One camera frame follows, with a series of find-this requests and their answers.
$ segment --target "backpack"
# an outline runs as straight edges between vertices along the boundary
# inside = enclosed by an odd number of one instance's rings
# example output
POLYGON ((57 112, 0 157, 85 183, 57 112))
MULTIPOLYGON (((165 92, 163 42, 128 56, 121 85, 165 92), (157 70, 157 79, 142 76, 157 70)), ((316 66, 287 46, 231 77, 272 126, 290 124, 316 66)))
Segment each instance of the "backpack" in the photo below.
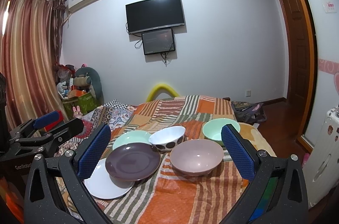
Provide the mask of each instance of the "backpack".
POLYGON ((235 118, 238 122, 247 124, 261 123, 267 120, 263 103, 250 104, 248 102, 231 102, 235 118))

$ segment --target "black polka dot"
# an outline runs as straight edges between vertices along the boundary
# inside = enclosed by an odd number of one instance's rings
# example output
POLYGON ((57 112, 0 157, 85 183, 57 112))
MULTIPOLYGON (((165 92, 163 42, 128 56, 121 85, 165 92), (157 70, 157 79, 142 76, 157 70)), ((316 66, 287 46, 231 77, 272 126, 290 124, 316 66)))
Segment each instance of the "black polka dot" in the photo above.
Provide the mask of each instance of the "black polka dot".
POLYGON ((155 146, 159 149, 165 149, 165 147, 163 145, 155 145, 155 146))
POLYGON ((184 139, 184 136, 181 136, 178 140, 177 143, 180 144, 182 142, 182 139, 184 139))
POLYGON ((167 145, 166 145, 167 148, 174 148, 175 147, 175 143, 174 142, 169 142, 167 145))

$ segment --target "pink heart decal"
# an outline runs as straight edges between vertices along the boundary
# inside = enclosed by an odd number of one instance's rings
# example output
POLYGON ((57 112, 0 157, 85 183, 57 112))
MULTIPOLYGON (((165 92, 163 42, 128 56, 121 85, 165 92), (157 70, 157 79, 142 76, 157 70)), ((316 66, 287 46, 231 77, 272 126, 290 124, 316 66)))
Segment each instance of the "pink heart decal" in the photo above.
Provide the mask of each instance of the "pink heart decal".
POLYGON ((336 90, 339 95, 339 73, 334 74, 334 85, 336 86, 336 90))

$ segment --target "television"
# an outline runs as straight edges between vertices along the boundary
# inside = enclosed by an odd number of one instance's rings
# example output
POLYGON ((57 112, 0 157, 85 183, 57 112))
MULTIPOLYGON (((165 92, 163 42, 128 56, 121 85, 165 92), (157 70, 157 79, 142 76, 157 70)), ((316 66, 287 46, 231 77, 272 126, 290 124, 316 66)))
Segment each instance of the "television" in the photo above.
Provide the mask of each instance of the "television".
POLYGON ((141 37, 144 55, 175 51, 174 34, 172 28, 142 33, 141 37))
POLYGON ((126 5, 128 33, 185 25, 181 0, 144 0, 126 5))

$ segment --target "bedspread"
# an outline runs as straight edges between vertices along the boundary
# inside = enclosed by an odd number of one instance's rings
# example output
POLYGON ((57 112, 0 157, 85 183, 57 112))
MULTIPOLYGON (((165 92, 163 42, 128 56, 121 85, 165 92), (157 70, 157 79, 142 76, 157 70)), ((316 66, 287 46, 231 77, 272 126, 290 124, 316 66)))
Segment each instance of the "bedspread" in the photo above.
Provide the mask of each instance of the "bedspread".
MULTIPOLYGON (((169 126, 181 125, 186 128, 188 140, 202 139, 202 126, 215 118, 235 119, 229 101, 195 95, 141 104, 123 126, 112 130, 111 141, 102 158, 109 155, 115 139, 127 131, 140 129, 154 133, 169 126)), ((252 126, 241 124, 240 134, 257 149, 263 148, 275 155, 252 126)), ((94 198, 113 223, 219 223, 247 185, 227 150, 224 150, 221 164, 201 177, 177 172, 172 168, 169 157, 169 153, 162 154, 162 163, 157 172, 150 178, 136 182, 125 196, 114 200, 94 198)), ((63 196, 69 208, 75 211, 65 191, 63 196)))

